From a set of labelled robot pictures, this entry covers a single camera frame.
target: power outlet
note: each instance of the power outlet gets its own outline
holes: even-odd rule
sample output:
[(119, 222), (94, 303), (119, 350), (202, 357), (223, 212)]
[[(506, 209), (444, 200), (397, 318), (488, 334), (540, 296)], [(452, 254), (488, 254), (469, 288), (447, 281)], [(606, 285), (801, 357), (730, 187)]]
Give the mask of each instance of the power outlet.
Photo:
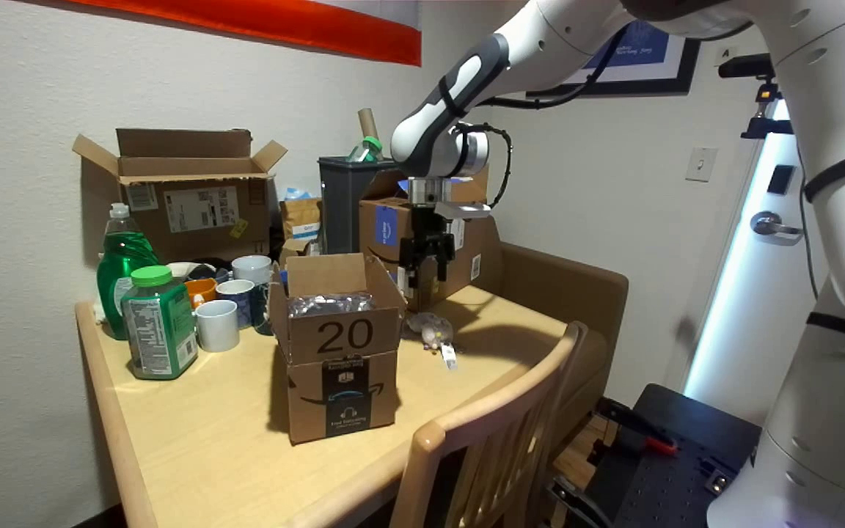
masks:
[(717, 149), (698, 147), (686, 165), (686, 181), (711, 181), (717, 168)]

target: open cardboard box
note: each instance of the open cardboard box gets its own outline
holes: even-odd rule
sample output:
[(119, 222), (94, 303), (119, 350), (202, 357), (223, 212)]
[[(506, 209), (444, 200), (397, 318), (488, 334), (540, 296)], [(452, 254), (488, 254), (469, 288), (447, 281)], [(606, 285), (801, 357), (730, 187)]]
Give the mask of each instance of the open cardboard box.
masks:
[[(295, 315), (298, 300), (362, 296), (364, 310)], [(362, 253), (290, 257), (271, 288), (290, 442), (390, 426), (406, 303), (383, 262)]]
[(236, 257), (271, 253), (280, 212), (271, 169), (284, 147), (249, 152), (246, 130), (119, 130), (119, 152), (81, 134), (75, 152), (92, 177), (94, 240), (104, 240), (110, 202), (123, 200), (158, 257)]

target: wooden table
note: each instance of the wooden table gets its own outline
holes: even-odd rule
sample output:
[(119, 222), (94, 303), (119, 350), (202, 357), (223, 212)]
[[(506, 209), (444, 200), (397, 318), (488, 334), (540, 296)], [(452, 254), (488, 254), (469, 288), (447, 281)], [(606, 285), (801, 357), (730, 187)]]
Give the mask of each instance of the wooden table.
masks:
[(326, 526), (400, 479), (412, 433), (503, 384), (563, 334), (562, 319), (463, 288), (434, 310), (456, 329), (459, 364), (400, 344), (397, 422), (290, 447), (271, 422), (276, 340), (245, 332), (233, 351), (199, 351), (177, 382), (138, 382), (129, 344), (78, 306), (123, 511), (132, 528)]

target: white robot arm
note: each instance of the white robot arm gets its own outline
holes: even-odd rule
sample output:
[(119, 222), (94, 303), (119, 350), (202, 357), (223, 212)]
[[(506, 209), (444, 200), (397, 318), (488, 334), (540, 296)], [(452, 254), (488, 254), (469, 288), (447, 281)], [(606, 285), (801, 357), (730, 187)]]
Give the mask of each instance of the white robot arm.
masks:
[[(722, 39), (758, 23), (791, 106), (798, 159), (807, 172), (805, 194), (816, 209), (832, 281), (845, 306), (845, 0), (528, 0), (503, 30), (481, 42), (477, 52), (463, 55), (431, 98), (393, 133), (393, 159), (406, 177), (424, 187), (412, 194), (424, 218), (424, 222), (414, 227), (414, 237), (424, 240), (440, 228), (440, 222), (431, 219), (440, 184), (430, 181), (463, 172), (484, 159), (488, 142), (466, 133), (462, 118), (488, 98), (557, 84), (581, 70), (628, 20), (648, 20), (686, 39)], [(801, 340), (796, 364), (820, 362), (810, 344), (814, 340)], [(770, 513), (796, 507), (796, 513), (791, 513), (792, 518), (810, 516), (816, 518), (814, 526), (845, 526), (845, 507), (821, 513), (826, 504), (805, 507), (801, 499), (786, 491), (786, 480), (798, 480), (786, 474), (792, 474), (792, 467), (801, 467), (805, 474), (810, 469), (810, 474), (821, 479), (816, 488), (832, 488), (836, 496), (845, 496), (845, 432), (807, 438), (810, 432), (836, 428), (826, 422), (845, 422), (845, 406), (836, 406), (840, 414), (820, 410), (820, 417), (791, 410), (791, 406), (816, 403), (829, 386), (845, 386), (843, 376), (845, 366), (836, 364), (826, 370), (826, 376), (810, 376), (810, 370), (807, 376), (791, 376), (785, 392), (791, 392), (792, 403), (782, 398), (772, 417), (786, 417), (791, 426), (779, 428), (796, 432), (796, 438), (767, 441), (764, 451), (772, 447), (772, 451), (785, 454), (772, 454), (772, 460), (779, 457), (776, 469), (752, 473), (772, 474), (770, 483), (755, 483), (755, 491), (776, 496)], [(770, 499), (755, 496), (747, 511), (758, 513), (764, 502), (770, 504)]]

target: white wall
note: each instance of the white wall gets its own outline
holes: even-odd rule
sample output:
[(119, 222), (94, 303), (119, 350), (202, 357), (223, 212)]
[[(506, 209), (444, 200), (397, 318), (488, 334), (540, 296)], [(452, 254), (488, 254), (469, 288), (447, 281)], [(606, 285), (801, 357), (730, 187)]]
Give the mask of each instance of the white wall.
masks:
[[(617, 398), (686, 382), (758, 159), (758, 144), (741, 137), (758, 81), (719, 80), (717, 65), (764, 49), (755, 30), (703, 43), (686, 98), (590, 98), (497, 115), (513, 134), (513, 177), (497, 209), (503, 237), (632, 279), (607, 384)], [(686, 181), (697, 149), (717, 156), (711, 181)]]
[[(440, 70), (488, 32), (484, 7), (427, 2), (427, 65)], [(75, 332), (75, 303), (94, 296), (75, 137), (114, 144), (122, 122), (249, 125), (290, 149), (282, 187), (315, 187), (315, 159), (353, 147), (362, 106), (393, 130), (431, 80), (0, 0), (0, 526), (75, 526), (114, 502)]]

